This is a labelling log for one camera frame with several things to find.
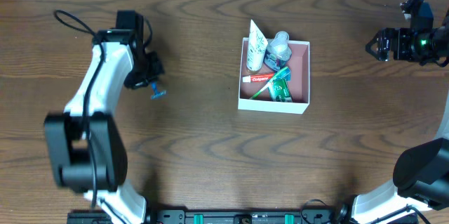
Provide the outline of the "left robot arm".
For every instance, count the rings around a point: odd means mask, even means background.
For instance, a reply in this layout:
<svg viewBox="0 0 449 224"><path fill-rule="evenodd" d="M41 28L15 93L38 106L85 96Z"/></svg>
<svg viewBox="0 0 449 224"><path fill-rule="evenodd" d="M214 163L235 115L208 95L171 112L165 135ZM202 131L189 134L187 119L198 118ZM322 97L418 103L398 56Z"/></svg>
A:
<svg viewBox="0 0 449 224"><path fill-rule="evenodd" d="M68 223L155 223L149 201L127 180L128 158L114 114L121 90L151 87L152 99L166 94L157 86L164 73L144 29L151 25L136 11L118 11L111 29L94 32L77 17L77 30L92 35L92 60L74 97L61 113L44 120L54 181L90 201L73 210Z"/></svg>

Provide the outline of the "green Dettol soap box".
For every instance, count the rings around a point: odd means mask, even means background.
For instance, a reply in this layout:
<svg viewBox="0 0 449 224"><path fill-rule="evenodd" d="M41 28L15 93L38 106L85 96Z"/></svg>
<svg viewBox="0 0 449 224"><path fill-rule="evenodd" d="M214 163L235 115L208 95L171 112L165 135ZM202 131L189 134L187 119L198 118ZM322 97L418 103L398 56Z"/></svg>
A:
<svg viewBox="0 0 449 224"><path fill-rule="evenodd" d="M285 79L273 80L268 89L272 101L282 103L291 103L293 101Z"/></svg>

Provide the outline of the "green white toothbrush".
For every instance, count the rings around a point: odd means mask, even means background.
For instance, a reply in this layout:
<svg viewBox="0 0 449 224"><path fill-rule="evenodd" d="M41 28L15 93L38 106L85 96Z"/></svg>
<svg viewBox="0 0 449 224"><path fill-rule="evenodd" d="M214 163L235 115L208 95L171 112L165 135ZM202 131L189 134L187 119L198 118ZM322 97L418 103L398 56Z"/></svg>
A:
<svg viewBox="0 0 449 224"><path fill-rule="evenodd" d="M272 83L273 80L277 80L277 79L285 79L287 82L290 81L290 68L284 67L284 68L280 69L276 74L274 74L274 76L269 81L267 81L267 83L257 93L255 93L253 96L251 96L250 99L255 100L265 90L269 91L268 87L269 87L270 83Z"/></svg>

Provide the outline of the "blue foam soap bottle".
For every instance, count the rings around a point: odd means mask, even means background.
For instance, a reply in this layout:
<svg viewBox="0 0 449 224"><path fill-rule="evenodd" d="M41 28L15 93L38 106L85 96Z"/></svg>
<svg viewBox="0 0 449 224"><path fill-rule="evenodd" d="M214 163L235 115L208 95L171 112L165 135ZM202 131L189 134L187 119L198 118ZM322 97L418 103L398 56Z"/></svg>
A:
<svg viewBox="0 0 449 224"><path fill-rule="evenodd" d="M264 64L274 72L278 72L285 67L290 60L292 51L288 46L288 42L289 34L285 31L277 32L273 39L268 40Z"/></svg>

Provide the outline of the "Colgate toothpaste tube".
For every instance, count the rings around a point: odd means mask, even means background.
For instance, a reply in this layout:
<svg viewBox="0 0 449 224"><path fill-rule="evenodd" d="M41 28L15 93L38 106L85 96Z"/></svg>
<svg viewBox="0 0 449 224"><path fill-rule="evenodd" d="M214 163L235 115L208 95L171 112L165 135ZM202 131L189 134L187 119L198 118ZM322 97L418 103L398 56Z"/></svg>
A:
<svg viewBox="0 0 449 224"><path fill-rule="evenodd" d="M253 74L242 77L243 83L266 82L274 76L274 73Z"/></svg>

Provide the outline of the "blue disposable razor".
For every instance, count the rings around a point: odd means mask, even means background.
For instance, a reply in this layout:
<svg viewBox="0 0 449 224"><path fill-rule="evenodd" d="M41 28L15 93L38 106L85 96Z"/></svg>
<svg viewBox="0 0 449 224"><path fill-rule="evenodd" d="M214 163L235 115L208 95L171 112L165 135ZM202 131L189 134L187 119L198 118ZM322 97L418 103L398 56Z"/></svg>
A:
<svg viewBox="0 0 449 224"><path fill-rule="evenodd" d="M153 90L153 94L151 95L152 100L159 99L159 98L165 96L165 94L166 94L165 90L160 91L158 89L158 84L155 81L151 83L151 88Z"/></svg>

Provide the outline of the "white Pantene tube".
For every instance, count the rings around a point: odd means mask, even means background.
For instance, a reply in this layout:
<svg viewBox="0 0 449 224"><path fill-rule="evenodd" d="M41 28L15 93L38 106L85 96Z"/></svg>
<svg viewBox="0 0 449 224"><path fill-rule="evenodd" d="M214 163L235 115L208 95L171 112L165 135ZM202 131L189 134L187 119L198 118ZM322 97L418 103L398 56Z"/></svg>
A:
<svg viewBox="0 0 449 224"><path fill-rule="evenodd" d="M259 72L264 62L268 41L253 20L250 21L246 68L251 74Z"/></svg>

